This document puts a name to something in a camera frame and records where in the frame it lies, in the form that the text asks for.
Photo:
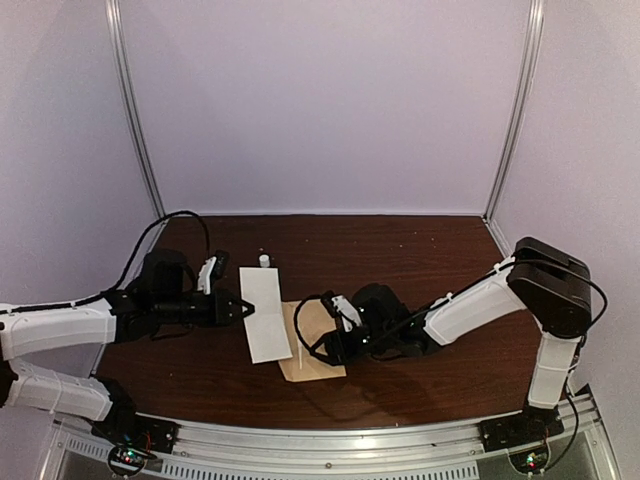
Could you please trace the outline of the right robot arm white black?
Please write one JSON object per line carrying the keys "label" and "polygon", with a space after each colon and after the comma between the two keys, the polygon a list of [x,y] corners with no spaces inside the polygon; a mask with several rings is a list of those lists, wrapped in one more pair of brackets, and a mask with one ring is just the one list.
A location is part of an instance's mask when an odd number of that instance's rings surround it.
{"label": "right robot arm white black", "polygon": [[542,336],[524,409],[512,423],[513,433],[526,442],[555,420],[588,332],[609,306],[583,261],[533,237],[520,239],[513,254],[480,279],[415,311],[379,283],[352,298],[328,291],[316,299],[336,326],[313,343],[302,334],[297,338],[313,358],[331,366],[387,353],[430,355],[506,315],[530,312]]}

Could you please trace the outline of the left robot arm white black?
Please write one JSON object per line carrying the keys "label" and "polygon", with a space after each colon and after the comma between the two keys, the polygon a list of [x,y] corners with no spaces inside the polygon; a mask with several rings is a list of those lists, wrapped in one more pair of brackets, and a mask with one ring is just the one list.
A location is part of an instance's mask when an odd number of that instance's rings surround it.
{"label": "left robot arm white black", "polygon": [[161,249],[144,257],[124,288],[52,305],[1,308],[1,404],[72,415],[102,424],[123,444],[144,433],[142,419],[114,380],[80,378],[38,367],[27,354],[84,344],[119,344],[156,338],[164,325],[225,327],[254,305],[216,287],[229,256],[218,250],[194,271],[184,254]]}

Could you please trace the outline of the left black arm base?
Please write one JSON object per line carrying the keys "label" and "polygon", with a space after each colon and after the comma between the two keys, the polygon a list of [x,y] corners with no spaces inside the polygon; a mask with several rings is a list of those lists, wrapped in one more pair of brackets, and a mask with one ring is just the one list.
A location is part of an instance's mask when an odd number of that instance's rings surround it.
{"label": "left black arm base", "polygon": [[178,424],[144,416],[126,390],[113,379],[95,377],[107,390],[112,406],[102,421],[91,421],[91,433],[113,445],[170,454],[176,441]]}

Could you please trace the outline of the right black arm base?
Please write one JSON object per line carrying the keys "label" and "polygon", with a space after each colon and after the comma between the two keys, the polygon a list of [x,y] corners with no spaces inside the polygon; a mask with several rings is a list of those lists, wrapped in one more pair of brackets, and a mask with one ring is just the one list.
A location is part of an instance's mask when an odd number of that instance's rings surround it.
{"label": "right black arm base", "polygon": [[564,431],[558,401],[549,408],[534,406],[527,401],[519,412],[479,423],[480,439],[485,452],[540,443]]}

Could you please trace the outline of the small green glue stick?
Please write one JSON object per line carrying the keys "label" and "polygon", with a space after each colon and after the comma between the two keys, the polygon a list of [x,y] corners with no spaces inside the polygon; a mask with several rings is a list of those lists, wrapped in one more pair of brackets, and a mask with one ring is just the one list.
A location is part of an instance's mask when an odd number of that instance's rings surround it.
{"label": "small green glue stick", "polygon": [[271,266],[271,259],[268,254],[261,254],[259,256],[259,266],[261,268],[269,268]]}

